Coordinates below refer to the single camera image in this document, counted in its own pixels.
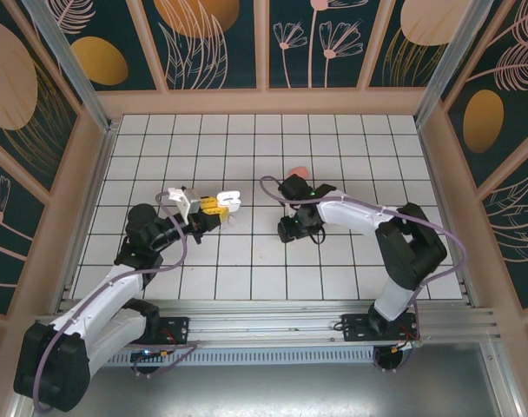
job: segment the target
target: grid floor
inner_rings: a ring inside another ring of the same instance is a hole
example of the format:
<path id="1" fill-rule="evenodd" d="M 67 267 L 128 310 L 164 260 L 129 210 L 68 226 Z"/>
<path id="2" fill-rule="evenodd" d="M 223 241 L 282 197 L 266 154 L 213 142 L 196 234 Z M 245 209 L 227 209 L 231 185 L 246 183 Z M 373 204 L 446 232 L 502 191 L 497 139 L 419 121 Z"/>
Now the grid floor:
<path id="1" fill-rule="evenodd" d="M 81 299 L 108 273 L 135 204 L 155 205 L 168 187 L 200 195 L 239 190 L 242 207 L 228 224 L 189 239 L 182 268 L 161 273 L 147 300 L 371 300 L 386 280 L 377 242 L 336 226 L 326 241 L 281 243 L 276 225 L 284 209 L 256 180 L 278 179 L 307 167 L 323 182 L 367 202 L 423 206 L 441 223 L 426 162 L 411 116 L 126 115 L 109 163 L 71 296 Z M 173 264 L 177 243 L 163 253 Z M 452 264 L 449 256 L 442 268 Z M 430 284 L 422 299 L 461 299 L 450 275 Z"/>

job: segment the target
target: floral wall pattern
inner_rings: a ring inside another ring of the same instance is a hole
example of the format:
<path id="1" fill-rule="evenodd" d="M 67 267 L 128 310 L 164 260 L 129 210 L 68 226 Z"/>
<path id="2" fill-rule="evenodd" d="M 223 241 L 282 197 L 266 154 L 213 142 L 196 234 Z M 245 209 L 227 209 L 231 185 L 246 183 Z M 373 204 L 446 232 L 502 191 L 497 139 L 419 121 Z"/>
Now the floral wall pattern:
<path id="1" fill-rule="evenodd" d="M 51 189 L 76 113 L 0 2 L 0 146 Z"/>
<path id="2" fill-rule="evenodd" d="M 484 199 L 485 211 L 523 308 L 528 308 L 528 159 Z"/>
<path id="3" fill-rule="evenodd" d="M 7 314 L 44 206 L 0 168 L 0 314 Z"/>
<path id="4" fill-rule="evenodd" d="M 18 3 L 30 20 L 21 0 Z M 124 0 L 46 0 L 45 3 L 95 90 L 155 89 Z"/>
<path id="5" fill-rule="evenodd" d="M 252 0 L 143 0 L 169 89 L 256 87 Z"/>
<path id="6" fill-rule="evenodd" d="M 528 137 L 528 0 L 513 4 L 448 115 L 477 186 Z"/>
<path id="7" fill-rule="evenodd" d="M 270 88 L 356 87 L 379 0 L 270 2 Z"/>

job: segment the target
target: ventilation grille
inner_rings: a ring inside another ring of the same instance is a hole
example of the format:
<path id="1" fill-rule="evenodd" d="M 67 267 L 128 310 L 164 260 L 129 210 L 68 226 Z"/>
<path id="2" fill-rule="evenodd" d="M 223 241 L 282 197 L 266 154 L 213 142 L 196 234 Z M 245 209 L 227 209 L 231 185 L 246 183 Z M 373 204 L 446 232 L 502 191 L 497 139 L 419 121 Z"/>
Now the ventilation grille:
<path id="1" fill-rule="evenodd" d="M 313 363 L 369 363 L 372 347 L 301 347 L 258 349 L 200 349 L 193 352 L 179 366 L 216 365 L 293 365 Z M 106 367 L 130 367 L 132 351 L 113 356 Z M 179 358 L 183 352 L 149 359 L 138 367 L 158 367 Z"/>

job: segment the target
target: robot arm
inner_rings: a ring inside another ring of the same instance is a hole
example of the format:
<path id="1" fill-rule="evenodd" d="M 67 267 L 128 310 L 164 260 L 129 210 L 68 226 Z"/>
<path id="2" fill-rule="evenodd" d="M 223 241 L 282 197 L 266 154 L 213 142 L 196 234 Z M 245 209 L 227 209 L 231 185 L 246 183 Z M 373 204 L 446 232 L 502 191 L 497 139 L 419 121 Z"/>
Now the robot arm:
<path id="1" fill-rule="evenodd" d="M 198 244 L 241 203 L 238 192 L 201 199 L 192 189 L 169 189 L 169 197 L 180 211 L 174 218 L 183 234 L 192 235 Z M 158 307 L 135 299 L 155 273 L 135 271 L 159 268 L 161 252 L 180 240 L 180 235 L 170 219 L 158 217 L 148 204 L 129 211 L 125 231 L 115 265 L 102 282 L 49 325 L 35 323 L 27 330 L 14 380 L 16 393 L 32 397 L 36 371 L 48 344 L 79 311 L 50 351 L 40 379 L 39 400 L 62 411 L 79 402 L 92 376 L 121 348 L 139 339 L 155 340 L 161 331 Z M 107 285 L 126 273 L 130 275 Z M 94 293 L 99 294 L 91 302 Z"/>
<path id="2" fill-rule="evenodd" d="M 290 206 L 291 214 L 278 224 L 283 242 L 317 235 L 323 232 L 324 224 L 344 226 L 376 238 L 390 277 L 369 311 L 370 325 L 380 334 L 405 313 L 422 280 L 447 257 L 446 248 L 433 229 L 343 201 L 346 195 L 331 185 L 322 184 L 312 189 L 305 180 L 292 175 L 279 186 L 279 191 L 288 200 L 301 200 L 301 205 Z M 323 197 L 339 197 L 341 201 L 304 203 L 304 200 Z M 385 209 L 427 220 L 416 204 Z"/>

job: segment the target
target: small pink block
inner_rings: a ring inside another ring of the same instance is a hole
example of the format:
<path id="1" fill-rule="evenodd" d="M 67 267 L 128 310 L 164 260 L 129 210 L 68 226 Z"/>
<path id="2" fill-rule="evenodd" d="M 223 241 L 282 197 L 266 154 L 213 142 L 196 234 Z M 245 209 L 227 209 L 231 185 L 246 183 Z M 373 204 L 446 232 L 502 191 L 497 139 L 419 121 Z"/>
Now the small pink block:
<path id="1" fill-rule="evenodd" d="M 298 175 L 302 179 L 306 180 L 308 178 L 308 170 L 305 167 L 293 168 L 288 173 L 288 176 L 291 175 Z"/>

